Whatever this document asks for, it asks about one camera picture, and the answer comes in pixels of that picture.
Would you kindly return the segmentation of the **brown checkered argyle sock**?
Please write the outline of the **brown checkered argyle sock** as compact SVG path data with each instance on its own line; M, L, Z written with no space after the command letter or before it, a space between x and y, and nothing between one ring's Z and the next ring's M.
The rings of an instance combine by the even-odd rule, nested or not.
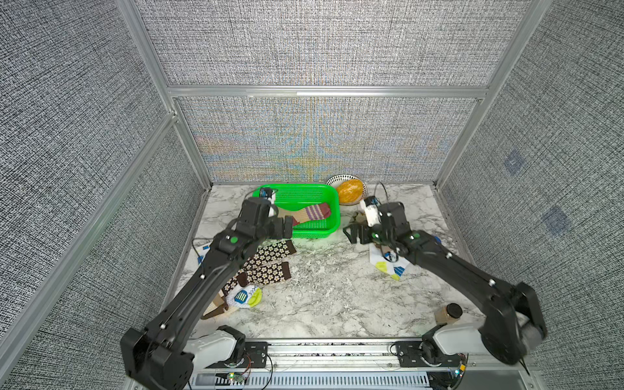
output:
M363 211L358 211L356 213L356 215L353 217L353 224L355 224L357 227L366 227L366 228L370 227L370 224L368 223L367 215Z

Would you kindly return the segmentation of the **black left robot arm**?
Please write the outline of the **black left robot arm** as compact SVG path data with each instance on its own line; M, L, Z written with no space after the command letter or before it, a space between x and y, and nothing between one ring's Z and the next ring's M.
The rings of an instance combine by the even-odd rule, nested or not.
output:
M277 216L267 198L243 201L239 216L216 234L201 265L168 305L141 330L120 341L125 374L149 389L182 389L193 373L185 352L195 324L232 277L267 239L290 238L292 219Z

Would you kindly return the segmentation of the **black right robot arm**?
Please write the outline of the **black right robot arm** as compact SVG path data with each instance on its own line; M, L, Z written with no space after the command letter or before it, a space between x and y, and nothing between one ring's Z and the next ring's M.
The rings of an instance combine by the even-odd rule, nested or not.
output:
M492 357L513 366L544 341L548 330L531 286L491 276L448 250L432 234L412 229L400 202L379 204L374 210L378 220L372 225L353 223L343 229L349 241L385 245L472 301L485 316L475 329L476 340Z

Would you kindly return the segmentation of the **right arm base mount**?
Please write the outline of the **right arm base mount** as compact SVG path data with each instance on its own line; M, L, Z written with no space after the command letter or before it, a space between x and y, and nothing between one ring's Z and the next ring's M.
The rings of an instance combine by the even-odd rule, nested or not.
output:
M459 367L472 354L489 355L474 323L438 325L417 341L397 341L389 352L400 367Z

